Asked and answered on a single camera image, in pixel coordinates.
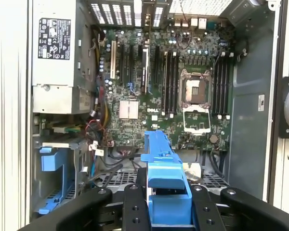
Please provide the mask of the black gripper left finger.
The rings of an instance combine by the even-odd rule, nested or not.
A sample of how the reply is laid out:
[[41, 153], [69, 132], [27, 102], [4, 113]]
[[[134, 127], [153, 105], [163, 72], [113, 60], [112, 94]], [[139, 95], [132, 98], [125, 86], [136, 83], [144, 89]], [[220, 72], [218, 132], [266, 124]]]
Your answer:
[[149, 231], [151, 224], [145, 201], [146, 168], [136, 182], [112, 193], [97, 187], [53, 212], [33, 220], [23, 231]]

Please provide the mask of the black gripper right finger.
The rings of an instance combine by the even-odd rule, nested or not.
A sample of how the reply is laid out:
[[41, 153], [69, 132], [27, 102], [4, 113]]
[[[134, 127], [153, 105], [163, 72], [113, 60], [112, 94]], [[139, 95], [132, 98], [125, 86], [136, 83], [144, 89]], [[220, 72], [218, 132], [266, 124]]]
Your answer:
[[289, 231], [288, 213], [240, 189], [222, 189], [219, 203], [201, 185], [191, 192], [197, 231]]

